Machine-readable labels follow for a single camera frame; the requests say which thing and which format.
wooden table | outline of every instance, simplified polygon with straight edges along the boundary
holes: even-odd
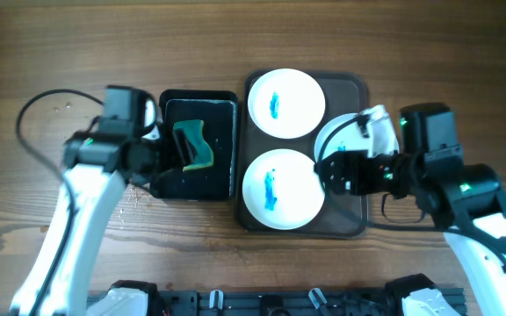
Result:
[[[29,3],[40,4],[20,6]],[[506,187],[506,3],[61,5],[0,8],[0,310],[30,271],[57,198],[59,184],[13,133],[19,108],[44,90],[102,98],[113,83],[156,96],[179,88],[242,98],[258,68],[350,71],[365,80],[370,104],[385,104],[394,119],[405,105],[446,102],[466,162],[491,165]],[[27,113],[24,133],[57,163],[62,142],[100,111],[80,97],[49,97]],[[465,287],[471,314],[479,313],[437,233],[368,230],[354,241],[256,235],[234,222],[230,203],[141,194],[126,190],[112,215],[92,290],[119,279],[200,291],[381,286],[423,272]],[[379,199],[372,198],[376,218]],[[392,208],[397,219],[417,212],[411,200]]]

dark gray tray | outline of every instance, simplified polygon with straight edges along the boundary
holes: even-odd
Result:
[[[245,98],[241,110],[240,141],[237,156],[237,179],[235,182],[235,218],[245,229],[258,233],[287,233],[308,235],[319,238],[353,238],[365,230],[364,225],[353,222],[341,215],[327,201],[317,216],[306,225],[281,231],[269,228],[258,222],[243,202],[242,181],[247,167],[261,154],[272,149],[288,148],[314,158],[314,143],[318,132],[331,119],[345,113],[360,112],[368,107],[366,86],[357,76],[350,73],[305,71],[311,75],[322,87],[325,95],[326,109],[322,122],[308,135],[293,140],[281,140],[261,131],[249,117],[247,101],[249,90],[253,83],[272,69],[258,70],[252,73],[245,82]],[[362,222],[368,217],[368,197],[352,197],[345,195],[336,197],[340,205],[350,207]]]

cable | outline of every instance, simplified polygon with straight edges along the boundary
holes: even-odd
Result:
[[[335,137],[335,135],[337,135],[346,126],[349,126],[355,122],[358,122],[358,120],[359,120],[359,116],[356,116],[356,117],[342,123],[335,130],[333,130],[333,132],[331,132],[331,134],[325,139],[325,141],[322,144],[322,149],[320,150],[320,153],[319,153],[319,156],[317,159],[318,162],[322,161],[323,154],[325,153],[325,149],[327,149],[327,146],[328,146],[329,142],[331,141],[331,139],[333,139],[333,137]],[[417,157],[417,154],[415,154],[414,157],[411,159],[410,166],[414,167],[416,165],[416,157]],[[394,231],[394,232],[454,233],[454,234],[457,234],[460,236],[464,236],[464,237],[467,237],[473,241],[479,242],[483,247],[489,249],[489,251],[491,251],[501,261],[503,267],[505,267],[505,269],[506,269],[506,257],[500,251],[498,251],[495,247],[478,240],[478,238],[476,238],[475,236],[470,235],[465,232],[462,232],[458,229],[454,229],[454,228],[443,229],[443,228],[423,227],[423,226],[385,225],[385,224],[374,223],[374,222],[370,221],[369,219],[367,219],[366,222],[363,223],[362,219],[359,219],[356,215],[352,214],[348,210],[344,210],[344,208],[341,207],[331,195],[327,194],[329,192],[329,188],[325,187],[322,177],[320,175],[318,175],[318,176],[320,178],[320,185],[323,188],[323,192],[329,198],[329,202],[333,205],[333,207],[335,207],[343,216],[347,217],[348,219],[350,219],[354,222],[358,222],[360,225],[366,225],[370,228],[377,228],[377,229],[381,229],[381,230]],[[413,171],[410,172],[410,178],[413,183],[417,183],[417,178],[416,178],[415,172],[413,172]]]
[[[77,90],[69,90],[69,89],[57,89],[57,90],[49,90],[46,92],[40,93],[38,96],[33,97],[30,99],[25,105],[23,105],[23,108],[17,115],[17,122],[15,123],[15,134],[18,139],[18,143],[25,149],[25,151],[34,158],[37,162],[42,164],[44,167],[46,167],[48,170],[50,170],[54,176],[63,182],[64,186],[66,187],[66,191],[68,192],[69,196],[69,205],[68,205],[68,220],[66,221],[66,226],[64,228],[63,236],[61,237],[60,244],[58,245],[58,248],[56,250],[56,254],[54,255],[54,259],[52,260],[52,263],[50,264],[50,268],[48,270],[48,273],[46,277],[44,278],[44,281],[42,282],[42,285],[40,287],[40,290],[38,291],[38,294],[36,295],[36,299],[34,299],[33,307],[31,308],[30,315],[35,315],[40,308],[40,304],[42,304],[42,301],[44,300],[44,297],[47,295],[48,287],[50,286],[50,282],[54,278],[55,271],[58,268],[58,264],[60,263],[61,257],[63,256],[64,248],[66,247],[66,244],[68,243],[69,236],[71,235],[71,228],[73,225],[74,217],[76,216],[76,195],[74,193],[73,187],[69,180],[61,173],[61,171],[56,167],[46,156],[41,154],[38,150],[36,150],[33,146],[31,146],[28,141],[23,137],[23,134],[21,133],[21,122],[23,120],[23,117],[25,116],[26,110],[33,105],[36,101],[40,100],[43,97],[59,94],[59,93],[71,93],[75,94],[81,97],[87,97],[88,99],[103,105],[103,102],[94,96],[90,96],[86,93],[83,93],[81,91]]]

wood grain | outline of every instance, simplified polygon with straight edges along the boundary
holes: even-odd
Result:
[[[14,120],[29,97],[54,88],[102,97],[107,84],[156,96],[180,88],[242,97],[249,72],[285,67],[359,74],[371,104],[385,104],[395,119],[405,105],[446,102],[457,113],[466,162],[490,164],[506,187],[506,2],[0,9],[0,310],[32,267],[59,185],[15,140]],[[57,163],[65,138],[100,111],[80,97],[49,97],[27,113],[24,132]],[[374,216],[379,200],[372,199]],[[388,211],[395,219],[417,215],[410,200]],[[91,289],[134,279],[175,290],[305,290],[380,286],[417,272],[465,287],[471,314],[479,314],[438,234],[368,230],[354,241],[256,235],[234,222],[230,203],[148,200],[127,190]]]

blue mark on plate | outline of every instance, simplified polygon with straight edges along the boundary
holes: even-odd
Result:
[[[274,171],[275,169],[267,172],[264,177],[264,197],[266,198],[264,208],[269,211],[274,211],[274,205],[277,203],[277,197],[274,196]]]
[[[344,145],[344,141],[341,141],[339,143],[339,146],[337,147],[338,151],[347,151],[347,147]]]
[[[277,91],[272,92],[271,100],[271,116],[274,119],[278,119],[278,106],[280,105],[280,97]]]

